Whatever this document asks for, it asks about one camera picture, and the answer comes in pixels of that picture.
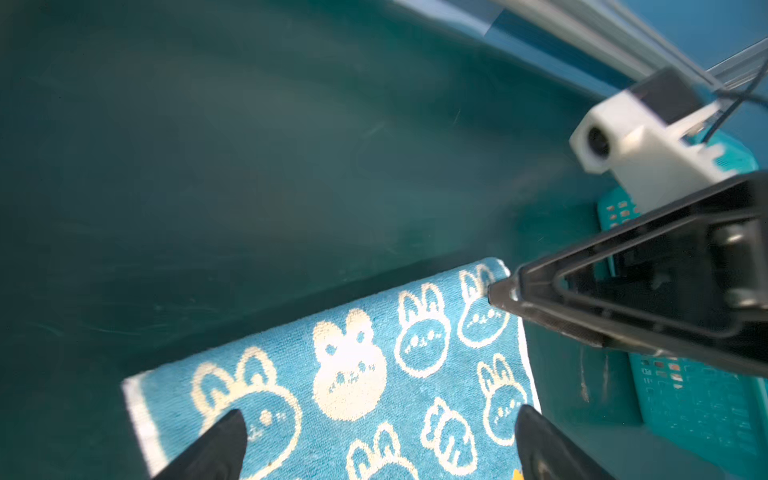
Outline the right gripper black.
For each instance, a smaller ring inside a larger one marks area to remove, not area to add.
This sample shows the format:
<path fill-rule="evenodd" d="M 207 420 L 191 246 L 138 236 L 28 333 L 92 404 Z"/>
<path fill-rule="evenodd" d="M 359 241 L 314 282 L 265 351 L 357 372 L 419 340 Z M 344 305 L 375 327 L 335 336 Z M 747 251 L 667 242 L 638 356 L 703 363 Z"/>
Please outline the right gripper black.
<path fill-rule="evenodd" d="M 758 204 L 694 203 L 746 181 Z M 767 177 L 738 175 L 524 264 L 492 306 L 584 344 L 651 355 L 767 338 Z"/>

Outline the teal perforated plastic basket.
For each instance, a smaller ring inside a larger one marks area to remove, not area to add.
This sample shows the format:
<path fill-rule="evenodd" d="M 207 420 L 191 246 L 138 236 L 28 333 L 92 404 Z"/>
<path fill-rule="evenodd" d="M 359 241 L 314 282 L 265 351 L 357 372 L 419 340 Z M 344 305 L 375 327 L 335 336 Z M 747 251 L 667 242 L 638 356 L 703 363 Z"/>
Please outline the teal perforated plastic basket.
<path fill-rule="evenodd" d="M 742 181 L 694 203 L 758 204 Z M 656 435 L 746 478 L 767 475 L 767 338 L 763 342 L 679 340 L 684 351 L 630 358 L 643 420 Z"/>

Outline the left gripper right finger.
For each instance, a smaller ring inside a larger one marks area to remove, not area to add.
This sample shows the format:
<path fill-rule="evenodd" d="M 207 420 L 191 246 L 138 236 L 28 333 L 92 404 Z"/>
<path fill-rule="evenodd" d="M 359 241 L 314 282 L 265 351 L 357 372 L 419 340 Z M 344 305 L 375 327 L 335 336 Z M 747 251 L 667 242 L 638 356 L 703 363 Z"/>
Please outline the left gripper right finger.
<path fill-rule="evenodd" d="M 515 442 L 527 480 L 614 480 L 584 450 L 530 405 L 515 423 Z"/>

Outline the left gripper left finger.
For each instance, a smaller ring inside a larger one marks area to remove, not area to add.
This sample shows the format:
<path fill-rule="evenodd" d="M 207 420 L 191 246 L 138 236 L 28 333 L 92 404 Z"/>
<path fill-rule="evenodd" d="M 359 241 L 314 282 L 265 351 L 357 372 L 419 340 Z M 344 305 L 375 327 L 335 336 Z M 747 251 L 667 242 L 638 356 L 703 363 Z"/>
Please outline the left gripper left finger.
<path fill-rule="evenodd" d="M 240 478 L 246 449 L 245 421 L 241 411 L 233 409 L 153 479 L 237 480 Z"/>

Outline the bunny face pattern towel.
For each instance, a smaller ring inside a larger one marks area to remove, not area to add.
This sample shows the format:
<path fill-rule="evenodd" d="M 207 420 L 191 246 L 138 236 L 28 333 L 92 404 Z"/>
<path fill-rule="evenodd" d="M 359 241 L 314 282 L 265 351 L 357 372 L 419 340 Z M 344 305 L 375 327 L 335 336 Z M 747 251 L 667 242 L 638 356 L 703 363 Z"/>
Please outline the bunny face pattern towel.
<path fill-rule="evenodd" d="M 151 474 L 231 410 L 245 479 L 518 479 L 539 403 L 523 323 L 482 259 L 124 380 Z"/>

